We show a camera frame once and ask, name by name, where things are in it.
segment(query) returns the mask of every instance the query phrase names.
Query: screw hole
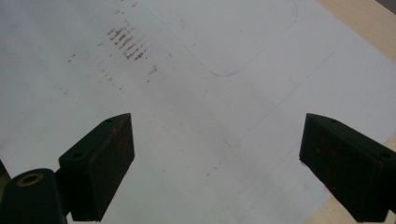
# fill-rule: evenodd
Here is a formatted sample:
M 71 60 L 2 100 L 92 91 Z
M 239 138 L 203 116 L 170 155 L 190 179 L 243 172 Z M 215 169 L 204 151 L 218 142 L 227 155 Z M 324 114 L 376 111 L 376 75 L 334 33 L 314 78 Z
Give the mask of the screw hole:
M 20 180 L 18 180 L 17 186 L 19 186 L 19 187 L 31 186 L 31 185 L 37 183 L 38 181 L 40 181 L 42 178 L 43 178 L 43 175 L 40 173 L 29 174 L 29 175 L 22 177 Z
M 73 158 L 74 159 L 78 159 L 80 157 L 82 157 L 82 153 L 80 153 L 80 152 L 77 152 L 77 153 L 73 154 Z
M 390 158 L 392 158 L 392 156 L 391 156 L 390 154 L 386 153 L 386 152 L 381 152 L 381 153 L 379 153 L 379 155 L 380 155 L 381 157 L 385 158 L 385 159 L 390 159 Z

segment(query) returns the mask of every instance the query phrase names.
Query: white paper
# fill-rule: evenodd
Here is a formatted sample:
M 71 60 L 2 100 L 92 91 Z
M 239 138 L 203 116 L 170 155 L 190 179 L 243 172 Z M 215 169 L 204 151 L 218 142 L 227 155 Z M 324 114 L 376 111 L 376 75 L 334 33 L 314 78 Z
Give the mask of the white paper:
M 304 223 L 329 196 L 298 160 L 306 113 L 396 132 L 395 63 L 315 1 L 9 0 L 0 28 L 11 176 L 132 113 L 102 223 Z

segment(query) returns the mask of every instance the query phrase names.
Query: wooden surface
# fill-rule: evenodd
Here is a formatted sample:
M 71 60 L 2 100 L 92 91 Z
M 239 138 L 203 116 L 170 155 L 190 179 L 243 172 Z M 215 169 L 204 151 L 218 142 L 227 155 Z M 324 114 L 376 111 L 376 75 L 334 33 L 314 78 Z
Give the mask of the wooden surface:
M 396 151 L 396 133 L 384 144 L 386 147 Z M 306 224 L 338 224 L 338 223 L 357 223 L 348 211 L 333 196 L 323 204 L 319 210 L 308 219 Z M 385 220 L 387 224 L 396 223 L 396 216 L 391 211 Z
M 318 2 L 396 62 L 396 15 L 374 0 L 318 0 Z

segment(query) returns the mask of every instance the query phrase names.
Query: round hole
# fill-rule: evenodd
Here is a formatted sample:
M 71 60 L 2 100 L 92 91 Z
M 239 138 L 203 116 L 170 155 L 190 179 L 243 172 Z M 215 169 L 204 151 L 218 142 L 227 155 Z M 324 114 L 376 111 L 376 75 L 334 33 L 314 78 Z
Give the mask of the round hole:
M 26 175 L 26 176 L 22 177 L 21 179 L 19 179 L 17 182 L 17 186 L 19 186 L 19 187 L 31 186 L 31 185 L 37 183 L 38 181 L 40 181 L 42 178 L 43 178 L 43 175 L 40 173 L 29 174 L 29 175 Z
M 381 152 L 381 153 L 379 153 L 379 155 L 380 155 L 381 157 L 385 158 L 385 159 L 390 159 L 390 158 L 392 158 L 392 156 L 391 156 L 390 154 L 386 153 L 386 152 Z
M 77 153 L 73 154 L 73 158 L 74 159 L 78 159 L 80 157 L 82 157 L 82 153 L 80 153 L 80 152 L 77 152 Z

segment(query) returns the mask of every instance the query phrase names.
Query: paper sheet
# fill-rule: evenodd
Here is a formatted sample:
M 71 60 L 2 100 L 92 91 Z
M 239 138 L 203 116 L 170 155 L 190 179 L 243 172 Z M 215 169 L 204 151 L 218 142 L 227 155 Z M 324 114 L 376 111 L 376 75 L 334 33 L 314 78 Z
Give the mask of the paper sheet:
M 396 132 L 396 65 L 315 1 L 9 0 L 0 28 L 11 176 L 132 113 L 102 223 L 304 223 L 329 196 L 298 160 L 306 113 Z

